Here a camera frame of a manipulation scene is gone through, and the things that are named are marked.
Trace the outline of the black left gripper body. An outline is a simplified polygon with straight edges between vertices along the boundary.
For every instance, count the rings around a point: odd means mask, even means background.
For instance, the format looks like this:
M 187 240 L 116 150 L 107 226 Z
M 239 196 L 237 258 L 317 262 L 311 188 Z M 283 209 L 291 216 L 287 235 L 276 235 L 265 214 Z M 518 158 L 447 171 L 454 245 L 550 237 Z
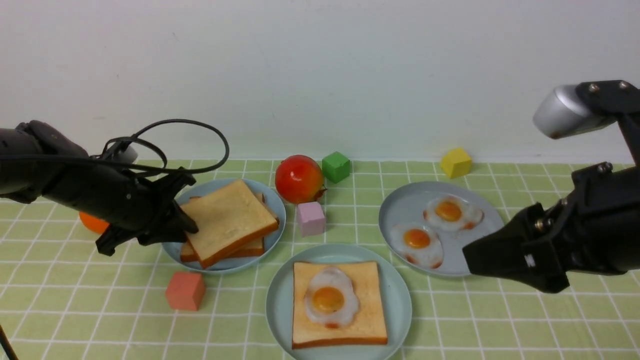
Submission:
M 158 184 L 108 166 L 59 165 L 50 174 L 50 200 L 118 228 L 149 235 L 166 225 Z

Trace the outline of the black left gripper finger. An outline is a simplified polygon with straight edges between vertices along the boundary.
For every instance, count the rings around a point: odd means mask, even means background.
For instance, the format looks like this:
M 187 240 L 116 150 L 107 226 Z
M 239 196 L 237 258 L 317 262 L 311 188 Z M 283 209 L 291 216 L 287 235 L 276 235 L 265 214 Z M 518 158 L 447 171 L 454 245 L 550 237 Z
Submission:
M 115 249 L 137 239 L 140 246 L 184 243 L 186 235 L 199 232 L 198 225 L 183 210 L 135 210 L 117 212 L 106 219 L 109 226 L 96 240 L 101 255 L 113 256 Z
M 172 209 L 176 207 L 176 196 L 196 182 L 194 175 L 189 173 L 170 173 L 159 177 L 150 184 L 151 204 L 158 211 Z

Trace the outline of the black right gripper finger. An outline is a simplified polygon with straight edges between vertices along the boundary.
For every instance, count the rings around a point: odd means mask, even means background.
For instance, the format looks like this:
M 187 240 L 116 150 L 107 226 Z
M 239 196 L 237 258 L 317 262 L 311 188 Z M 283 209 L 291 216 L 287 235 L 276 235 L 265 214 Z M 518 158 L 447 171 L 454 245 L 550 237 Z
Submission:
M 519 210 L 502 228 L 480 239 L 482 245 L 512 246 L 534 240 L 547 231 L 546 210 L 537 202 Z
M 558 294 L 570 283 L 553 244 L 514 235 L 487 235 L 462 248 L 473 275 L 513 280 L 546 294 Z

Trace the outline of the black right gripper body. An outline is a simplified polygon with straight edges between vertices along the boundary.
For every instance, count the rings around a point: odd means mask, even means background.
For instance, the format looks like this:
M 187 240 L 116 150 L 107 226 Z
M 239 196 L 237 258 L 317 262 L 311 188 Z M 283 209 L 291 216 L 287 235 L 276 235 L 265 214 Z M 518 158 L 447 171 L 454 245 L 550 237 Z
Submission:
M 620 275 L 639 268 L 639 169 L 572 174 L 574 189 L 549 209 L 530 207 L 530 273 Z

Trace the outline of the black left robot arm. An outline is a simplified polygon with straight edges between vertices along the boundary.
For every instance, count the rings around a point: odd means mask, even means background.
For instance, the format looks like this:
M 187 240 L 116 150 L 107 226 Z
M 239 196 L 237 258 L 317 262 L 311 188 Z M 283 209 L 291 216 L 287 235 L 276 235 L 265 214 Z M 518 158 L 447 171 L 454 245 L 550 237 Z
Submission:
M 1 130 L 1 196 L 21 204 L 39 198 L 107 223 L 96 240 L 101 255 L 137 239 L 148 246 L 184 242 L 199 228 L 176 202 L 195 178 L 184 168 L 134 164 L 130 139 L 112 140 L 100 155 L 89 155 L 43 121 Z

